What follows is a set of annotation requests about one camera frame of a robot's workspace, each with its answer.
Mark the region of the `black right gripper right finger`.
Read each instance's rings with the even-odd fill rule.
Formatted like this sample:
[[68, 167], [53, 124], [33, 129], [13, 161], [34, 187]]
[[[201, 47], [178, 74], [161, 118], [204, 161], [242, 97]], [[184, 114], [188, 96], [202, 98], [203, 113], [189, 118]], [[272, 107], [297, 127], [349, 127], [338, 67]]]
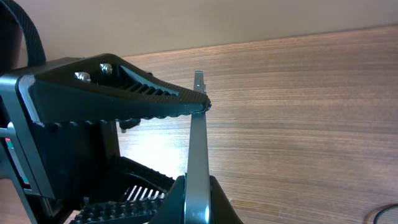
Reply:
[[[185, 208], [185, 176], [177, 177], [168, 196], [162, 202], [158, 212], [151, 218], [151, 223], [184, 223], [188, 214]], [[203, 215], [205, 221], [214, 224], [243, 224], [234, 211], [216, 177], [210, 176], [210, 207]]]

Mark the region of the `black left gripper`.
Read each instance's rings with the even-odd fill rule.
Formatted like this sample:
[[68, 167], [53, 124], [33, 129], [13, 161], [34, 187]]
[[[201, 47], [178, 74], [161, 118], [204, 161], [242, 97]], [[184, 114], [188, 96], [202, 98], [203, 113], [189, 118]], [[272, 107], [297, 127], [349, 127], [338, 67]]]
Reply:
[[204, 94], [113, 54], [1, 74], [1, 160], [32, 223], [62, 223], [119, 157], [115, 120], [206, 112]]

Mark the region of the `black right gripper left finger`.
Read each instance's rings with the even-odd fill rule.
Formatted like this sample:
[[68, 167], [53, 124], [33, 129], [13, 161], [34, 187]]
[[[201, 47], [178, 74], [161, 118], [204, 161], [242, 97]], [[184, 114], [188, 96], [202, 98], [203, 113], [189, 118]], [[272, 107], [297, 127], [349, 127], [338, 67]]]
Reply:
[[149, 223], [159, 211], [164, 193], [126, 202], [104, 202], [85, 206], [70, 222], [93, 223]]

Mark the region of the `blue screen smartphone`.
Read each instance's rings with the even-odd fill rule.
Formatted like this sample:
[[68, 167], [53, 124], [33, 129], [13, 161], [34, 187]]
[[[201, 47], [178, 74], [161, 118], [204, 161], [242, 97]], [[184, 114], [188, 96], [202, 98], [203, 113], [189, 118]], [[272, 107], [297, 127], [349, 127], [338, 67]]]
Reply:
[[188, 164], [185, 186], [185, 224], [208, 223], [204, 214], [210, 207], [210, 174], [206, 114], [193, 114], [190, 125]]

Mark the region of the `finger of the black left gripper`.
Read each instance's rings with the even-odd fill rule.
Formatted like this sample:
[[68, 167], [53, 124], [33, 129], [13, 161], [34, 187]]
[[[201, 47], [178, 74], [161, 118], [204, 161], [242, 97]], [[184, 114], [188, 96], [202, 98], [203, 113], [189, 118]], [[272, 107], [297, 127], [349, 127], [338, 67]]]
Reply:
[[125, 202], [134, 186], [167, 193], [175, 180], [126, 157], [103, 161], [102, 202]]

